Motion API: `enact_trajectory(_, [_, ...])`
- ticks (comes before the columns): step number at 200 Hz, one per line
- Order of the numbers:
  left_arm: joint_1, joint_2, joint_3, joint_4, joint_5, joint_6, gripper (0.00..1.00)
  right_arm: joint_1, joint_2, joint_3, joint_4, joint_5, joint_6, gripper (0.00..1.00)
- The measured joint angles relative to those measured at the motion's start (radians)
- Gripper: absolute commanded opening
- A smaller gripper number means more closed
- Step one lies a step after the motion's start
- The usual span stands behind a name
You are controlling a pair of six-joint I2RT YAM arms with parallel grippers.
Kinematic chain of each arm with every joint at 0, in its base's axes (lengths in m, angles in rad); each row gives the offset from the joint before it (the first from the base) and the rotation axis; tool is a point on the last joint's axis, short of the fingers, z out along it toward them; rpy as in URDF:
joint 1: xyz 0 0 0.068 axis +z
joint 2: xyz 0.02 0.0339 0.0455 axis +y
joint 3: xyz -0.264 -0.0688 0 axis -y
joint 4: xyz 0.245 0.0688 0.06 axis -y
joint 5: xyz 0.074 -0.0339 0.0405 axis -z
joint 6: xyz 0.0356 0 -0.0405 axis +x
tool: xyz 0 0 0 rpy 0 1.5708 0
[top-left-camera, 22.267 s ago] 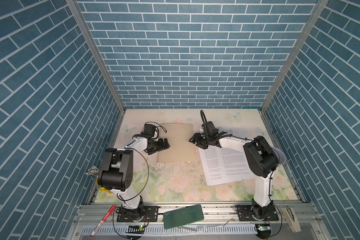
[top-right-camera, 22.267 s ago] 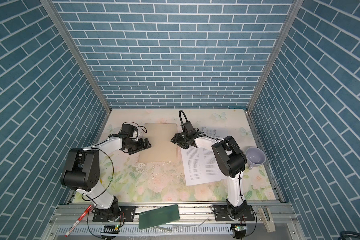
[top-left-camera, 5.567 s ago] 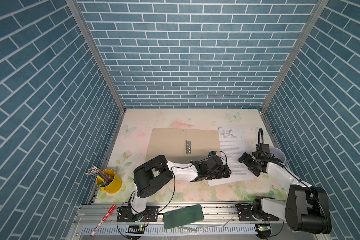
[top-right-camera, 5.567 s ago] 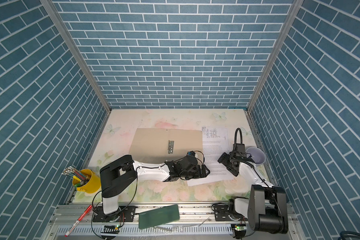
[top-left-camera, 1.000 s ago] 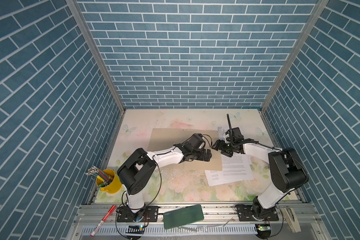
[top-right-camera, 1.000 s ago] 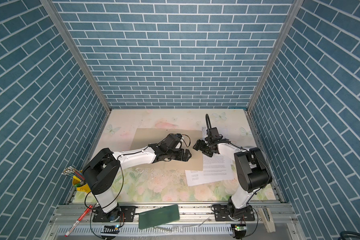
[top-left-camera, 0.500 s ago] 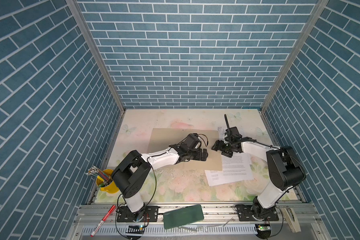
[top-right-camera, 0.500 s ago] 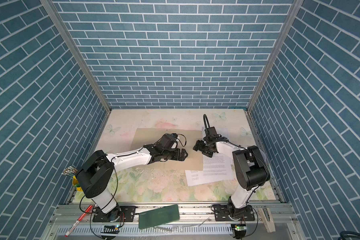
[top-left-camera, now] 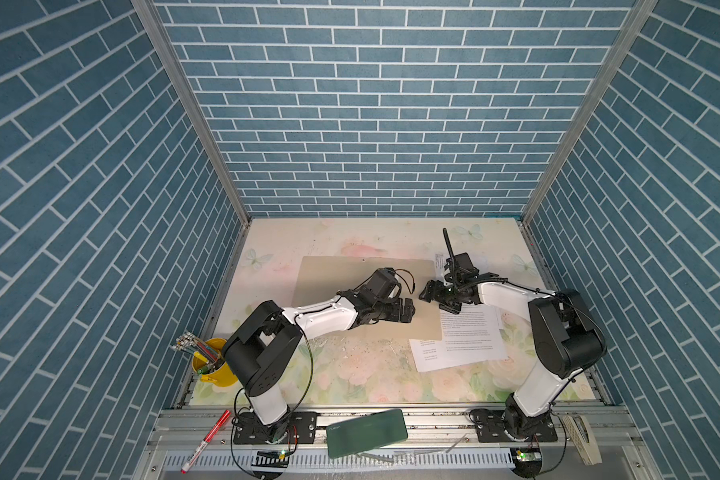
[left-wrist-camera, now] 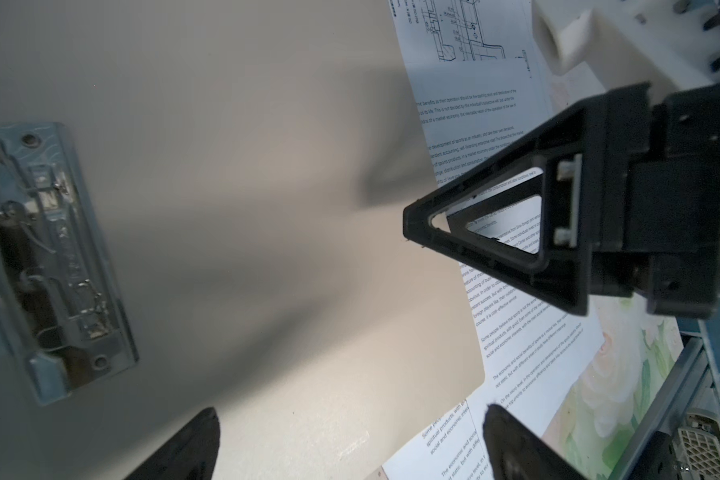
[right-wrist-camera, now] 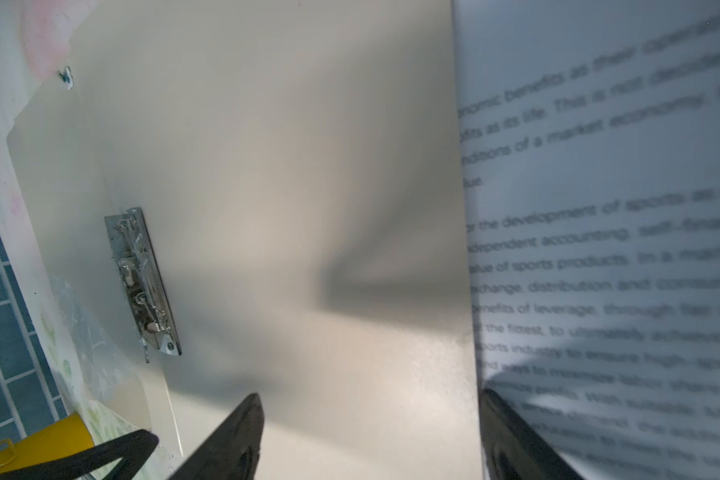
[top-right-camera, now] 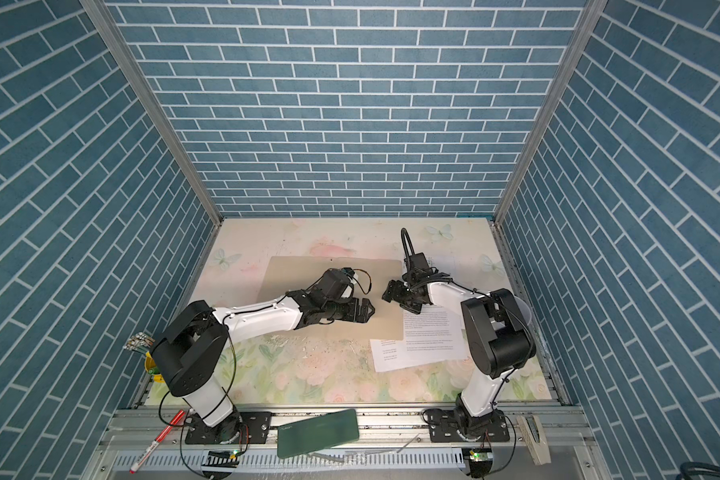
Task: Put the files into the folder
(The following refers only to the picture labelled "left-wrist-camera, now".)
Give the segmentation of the beige paper folder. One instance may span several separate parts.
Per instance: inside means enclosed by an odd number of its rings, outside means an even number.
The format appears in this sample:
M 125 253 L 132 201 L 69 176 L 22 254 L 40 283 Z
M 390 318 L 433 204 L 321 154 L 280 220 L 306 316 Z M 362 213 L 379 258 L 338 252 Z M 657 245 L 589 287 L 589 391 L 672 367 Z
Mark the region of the beige paper folder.
M 0 355 L 0 479 L 121 479 L 214 407 L 218 479 L 363 479 L 483 379 L 384 1 L 0 1 L 0 124 L 65 124 L 138 364 L 46 407 Z

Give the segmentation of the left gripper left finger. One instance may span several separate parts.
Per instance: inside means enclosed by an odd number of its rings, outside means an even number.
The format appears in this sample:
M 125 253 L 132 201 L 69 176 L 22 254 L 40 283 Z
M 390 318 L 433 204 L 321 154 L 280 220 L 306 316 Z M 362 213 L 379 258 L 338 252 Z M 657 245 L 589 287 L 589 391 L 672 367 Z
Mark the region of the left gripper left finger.
M 218 458 L 220 436 L 216 409 L 204 408 L 126 479 L 211 479 Z

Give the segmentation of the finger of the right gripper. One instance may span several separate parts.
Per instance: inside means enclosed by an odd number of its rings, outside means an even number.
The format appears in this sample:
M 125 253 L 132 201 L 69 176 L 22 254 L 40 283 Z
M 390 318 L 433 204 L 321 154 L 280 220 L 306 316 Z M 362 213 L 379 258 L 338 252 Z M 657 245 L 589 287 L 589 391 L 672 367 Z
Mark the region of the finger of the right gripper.
M 404 209 L 403 235 L 584 316 L 606 98 L 581 100 L 528 132 L 489 121 L 516 104 L 482 98 L 424 108 L 425 137 L 444 179 Z

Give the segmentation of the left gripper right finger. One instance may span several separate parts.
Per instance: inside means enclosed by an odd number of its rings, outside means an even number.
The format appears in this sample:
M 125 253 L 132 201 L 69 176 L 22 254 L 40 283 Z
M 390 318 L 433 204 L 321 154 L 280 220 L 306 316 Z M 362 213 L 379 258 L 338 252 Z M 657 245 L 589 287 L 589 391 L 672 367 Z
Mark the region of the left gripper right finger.
M 488 406 L 483 438 L 495 479 L 585 479 L 501 405 Z

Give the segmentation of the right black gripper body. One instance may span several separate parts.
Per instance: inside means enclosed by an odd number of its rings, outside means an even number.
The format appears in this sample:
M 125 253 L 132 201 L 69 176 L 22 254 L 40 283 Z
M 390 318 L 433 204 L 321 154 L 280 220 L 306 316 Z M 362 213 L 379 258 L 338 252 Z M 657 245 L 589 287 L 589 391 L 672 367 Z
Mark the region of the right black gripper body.
M 638 294 L 652 315 L 708 318 L 720 293 L 720 84 L 656 105 L 646 83 L 604 100 L 590 292 Z

